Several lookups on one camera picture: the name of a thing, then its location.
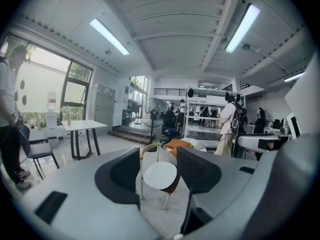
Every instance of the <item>locker cabinet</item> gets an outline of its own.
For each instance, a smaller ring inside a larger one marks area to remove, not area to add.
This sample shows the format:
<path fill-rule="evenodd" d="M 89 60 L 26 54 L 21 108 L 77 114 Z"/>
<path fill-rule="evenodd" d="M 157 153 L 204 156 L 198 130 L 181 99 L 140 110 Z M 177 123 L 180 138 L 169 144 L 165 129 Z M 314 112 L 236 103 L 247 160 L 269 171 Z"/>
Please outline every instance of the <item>locker cabinet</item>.
<path fill-rule="evenodd" d="M 97 128 L 95 130 L 97 135 L 104 135 L 108 131 L 112 131 L 115 97 L 116 90 L 114 89 L 102 84 L 94 84 L 92 86 L 88 119 L 107 125 L 107 127 Z"/>

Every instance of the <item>black backpack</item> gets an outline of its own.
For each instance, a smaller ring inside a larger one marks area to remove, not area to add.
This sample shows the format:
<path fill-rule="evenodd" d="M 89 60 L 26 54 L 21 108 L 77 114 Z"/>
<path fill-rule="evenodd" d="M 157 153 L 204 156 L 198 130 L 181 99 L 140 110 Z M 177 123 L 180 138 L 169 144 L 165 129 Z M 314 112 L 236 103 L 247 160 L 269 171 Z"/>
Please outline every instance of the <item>black backpack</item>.
<path fill-rule="evenodd" d="M 243 107 L 238 102 L 232 102 L 232 104 L 235 106 L 235 111 L 231 121 L 231 130 L 232 133 L 237 134 L 239 130 L 239 125 L 244 125 Z"/>

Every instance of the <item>fluorescent light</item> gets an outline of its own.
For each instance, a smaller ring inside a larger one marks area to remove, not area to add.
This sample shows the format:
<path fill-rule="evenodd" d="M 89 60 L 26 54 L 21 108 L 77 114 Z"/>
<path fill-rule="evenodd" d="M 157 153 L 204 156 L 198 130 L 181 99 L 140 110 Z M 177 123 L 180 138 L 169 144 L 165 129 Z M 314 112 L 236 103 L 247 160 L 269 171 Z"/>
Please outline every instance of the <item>fluorescent light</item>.
<path fill-rule="evenodd" d="M 230 43 L 225 48 L 225 51 L 228 53 L 232 53 L 241 40 L 244 38 L 248 30 L 250 29 L 251 25 L 254 23 L 255 19 L 257 18 L 258 14 L 260 13 L 260 9 L 255 7 L 254 5 L 250 5 L 248 10 L 246 11 L 243 20 L 236 30 L 234 36 L 232 37 Z"/>
<path fill-rule="evenodd" d="M 123 55 L 128 55 L 127 49 L 106 29 L 104 25 L 100 23 L 96 18 L 90 22 L 90 25 L 94 27 L 101 35 L 103 35 L 111 44 L 113 44 Z"/>
<path fill-rule="evenodd" d="M 297 79 L 297 78 L 299 78 L 299 77 L 302 77 L 304 73 L 305 73 L 305 72 L 302 72 L 302 73 L 300 73 L 300 74 L 296 74 L 296 75 L 294 75 L 294 76 L 291 76 L 291 77 L 285 79 L 284 81 L 285 81 L 285 82 L 292 81 L 292 80 L 294 80 L 294 79 Z"/>

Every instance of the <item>hair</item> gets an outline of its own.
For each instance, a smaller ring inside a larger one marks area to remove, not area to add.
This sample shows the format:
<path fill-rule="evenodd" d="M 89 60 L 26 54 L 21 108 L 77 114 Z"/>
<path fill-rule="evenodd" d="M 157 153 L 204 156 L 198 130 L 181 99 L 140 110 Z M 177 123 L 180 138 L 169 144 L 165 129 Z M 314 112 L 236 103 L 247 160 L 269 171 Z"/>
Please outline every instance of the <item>hair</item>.
<path fill-rule="evenodd" d="M 22 44 L 18 45 L 16 48 L 14 48 L 13 52 L 11 55 L 14 54 L 27 54 L 27 48 L 24 47 Z"/>

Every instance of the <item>window frame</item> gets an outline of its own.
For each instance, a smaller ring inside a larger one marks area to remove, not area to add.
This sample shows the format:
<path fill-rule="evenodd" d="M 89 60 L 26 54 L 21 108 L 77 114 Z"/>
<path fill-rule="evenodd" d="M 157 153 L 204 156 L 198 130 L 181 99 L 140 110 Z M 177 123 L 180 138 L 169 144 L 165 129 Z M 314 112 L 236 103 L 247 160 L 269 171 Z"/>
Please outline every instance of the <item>window frame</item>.
<path fill-rule="evenodd" d="M 90 86 L 90 83 L 91 83 L 91 79 L 92 79 L 92 75 L 93 75 L 93 68 L 89 67 L 89 66 L 86 66 L 86 65 L 83 65 L 82 63 L 74 60 L 74 59 L 71 59 L 71 58 L 68 58 L 64 55 L 61 55 L 59 54 L 58 52 L 55 52 L 49 48 L 46 48 L 40 44 L 37 44 L 36 42 L 33 42 L 31 40 L 28 40 L 28 39 L 25 39 L 23 37 L 20 37 L 18 35 L 15 35 L 15 34 L 12 34 L 12 33 L 8 33 L 6 35 L 6 37 L 4 38 L 1 46 L 7 41 L 7 39 L 9 37 L 14 37 L 14 38 L 17 38 L 17 39 L 20 39 L 24 42 L 26 42 L 26 46 L 25 48 L 28 50 L 30 46 L 36 46 L 36 47 L 39 47 L 40 49 L 43 49 L 49 53 L 52 53 L 56 56 L 59 56 L 65 60 L 68 60 L 70 61 L 70 64 L 69 64 L 69 67 L 66 71 L 66 74 L 65 74 L 65 78 L 64 78 L 64 82 L 63 82 L 63 87 L 62 87 L 62 94 L 61 94 L 61 103 L 60 103 L 60 108 L 62 108 L 63 106 L 69 106 L 69 107 L 77 107 L 77 108 L 81 108 L 83 106 L 83 118 L 85 119 L 86 118 L 86 111 L 87 111 L 87 98 L 88 98 L 88 92 L 89 92 L 89 86 Z M 91 74 L 90 74 L 90 78 L 88 80 L 88 82 L 85 82 L 85 81 L 81 81 L 81 80 L 78 80 L 78 79 L 75 79 L 75 78 L 72 78 L 69 76 L 69 71 L 71 69 L 71 66 L 73 63 L 76 63 L 82 67 L 85 67 L 87 68 L 88 70 L 91 71 Z M 83 103 L 75 103 L 75 102 L 65 102 L 65 96 L 66 96 L 66 89 L 67 89 L 67 83 L 68 82 L 71 82 L 71 83 L 74 83 L 74 84 L 78 84 L 78 85 L 82 85 L 82 86 L 85 86 L 86 89 L 85 89 L 85 92 L 84 92 L 84 102 Z M 60 114 L 60 125 L 62 124 L 62 112 L 59 113 Z"/>

